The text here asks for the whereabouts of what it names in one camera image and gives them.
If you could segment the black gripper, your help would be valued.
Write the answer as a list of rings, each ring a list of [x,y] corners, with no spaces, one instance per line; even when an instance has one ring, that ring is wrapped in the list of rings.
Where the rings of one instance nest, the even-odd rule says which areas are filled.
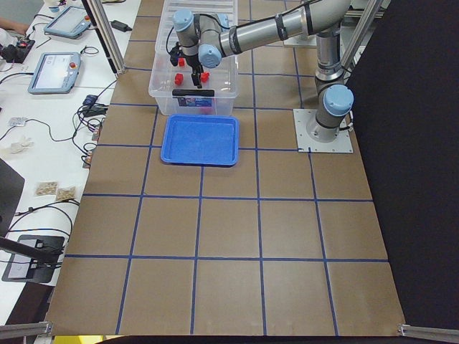
[[[198,55],[186,56],[186,63],[192,68],[193,72],[191,78],[194,86],[197,86],[198,89],[202,89],[202,79],[201,76],[204,71],[201,62],[199,61]]]

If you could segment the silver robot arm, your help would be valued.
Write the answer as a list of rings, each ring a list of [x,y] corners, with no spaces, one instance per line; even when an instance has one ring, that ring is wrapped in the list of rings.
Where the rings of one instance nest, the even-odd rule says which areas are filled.
[[[195,14],[180,9],[172,16],[178,41],[169,52],[172,65],[183,57],[192,68],[191,90],[175,90],[174,96],[211,97],[202,90],[204,68],[217,67],[223,58],[304,34],[316,36],[316,88],[318,109],[306,126],[315,141],[337,139],[340,124],[350,113],[353,93],[343,85],[344,67],[340,58],[341,20],[350,1],[302,1],[296,8],[247,24],[230,26],[219,14]]]

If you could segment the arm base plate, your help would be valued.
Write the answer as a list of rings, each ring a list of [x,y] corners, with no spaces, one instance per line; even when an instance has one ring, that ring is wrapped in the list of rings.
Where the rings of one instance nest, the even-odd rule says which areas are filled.
[[[306,49],[315,49],[316,48],[316,36],[305,37],[303,35],[298,35],[291,37],[283,42],[285,47],[300,47]]]
[[[354,149],[348,130],[325,128],[316,121],[317,109],[294,109],[297,151],[301,153],[351,154]]]

